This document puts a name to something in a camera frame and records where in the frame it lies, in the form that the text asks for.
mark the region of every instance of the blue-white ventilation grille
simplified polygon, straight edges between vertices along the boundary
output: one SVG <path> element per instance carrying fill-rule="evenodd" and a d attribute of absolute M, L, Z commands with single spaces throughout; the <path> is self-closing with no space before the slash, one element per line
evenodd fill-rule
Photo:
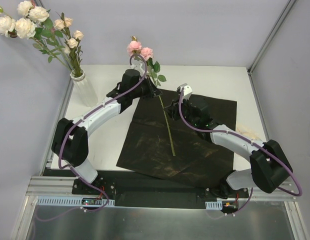
<path fill-rule="evenodd" d="M 98 208 L 104 205 L 107 200 L 101 199 L 96 201 L 96 205 L 82 205 L 82 199 L 87 199 L 87 197 L 69 197 L 69 196 L 39 196 L 37 204 L 42 206 L 65 206 L 65 207 L 90 207 Z M 106 207 L 114 207 L 115 200 L 109 200 Z"/>
<path fill-rule="evenodd" d="M 221 200 L 206 201 L 205 206 L 207 210 L 222 210 L 223 209 L 223 203 Z"/>

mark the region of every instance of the wrinkled black fabric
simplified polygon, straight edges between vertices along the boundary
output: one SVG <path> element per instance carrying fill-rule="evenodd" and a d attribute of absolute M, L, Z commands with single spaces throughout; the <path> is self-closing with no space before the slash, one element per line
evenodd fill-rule
<path fill-rule="evenodd" d="M 178 98 L 175 91 L 162 90 L 164 106 Z M 203 98 L 212 118 L 235 130 L 237 102 L 212 97 Z M 141 174 L 182 184 L 213 188 L 233 169 L 234 153 L 200 139 L 182 120 L 167 116 L 176 156 L 171 143 L 161 101 L 158 97 L 140 99 L 129 126 L 117 166 Z"/>

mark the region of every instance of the black mat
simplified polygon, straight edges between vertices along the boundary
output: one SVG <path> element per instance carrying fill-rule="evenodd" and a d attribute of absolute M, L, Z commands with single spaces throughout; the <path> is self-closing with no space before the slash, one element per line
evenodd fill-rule
<path fill-rule="evenodd" d="M 175 91 L 162 91 L 165 107 L 178 97 Z M 235 130 L 236 101 L 195 94 L 190 101 L 199 97 L 207 102 L 212 118 Z M 182 120 L 167 119 L 176 156 L 172 155 L 160 99 L 140 99 L 116 166 L 194 187 L 216 187 L 233 169 L 234 153 L 201 140 Z"/>

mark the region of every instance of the tabletop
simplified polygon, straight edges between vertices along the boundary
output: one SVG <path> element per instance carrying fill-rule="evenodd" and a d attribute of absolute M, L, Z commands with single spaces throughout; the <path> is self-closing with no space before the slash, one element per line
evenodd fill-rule
<path fill-rule="evenodd" d="M 83 65 L 86 76 L 97 93 L 98 101 L 115 88 L 122 80 L 128 65 Z M 161 89 L 176 91 L 177 87 L 187 83 L 193 93 L 212 98 L 237 101 L 236 130 L 250 138 L 263 141 L 266 136 L 263 130 L 258 107 L 253 94 L 251 82 L 245 67 L 237 66 L 161 66 L 160 74 L 166 76 Z M 88 110 L 74 87 L 65 117 L 73 119 Z M 88 159 L 97 170 L 128 171 L 117 167 L 121 150 L 132 121 L 138 99 L 120 115 L 113 117 L 88 139 Z M 241 156 L 234 154 L 235 170 L 248 169 L 250 164 Z M 58 157 L 53 156 L 52 169 L 58 169 Z"/>

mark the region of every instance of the pink flower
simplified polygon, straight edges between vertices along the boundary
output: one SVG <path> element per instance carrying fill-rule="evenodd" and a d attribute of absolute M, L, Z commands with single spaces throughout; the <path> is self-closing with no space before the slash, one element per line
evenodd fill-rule
<path fill-rule="evenodd" d="M 131 41 L 130 44 L 127 46 L 127 52 L 130 56 L 133 55 L 133 51 L 141 50 L 142 44 L 139 41 Z"/>
<path fill-rule="evenodd" d="M 147 61 L 149 58 L 153 58 L 153 49 L 149 47 L 144 47 L 141 49 L 140 54 L 144 57 L 144 59 Z"/>

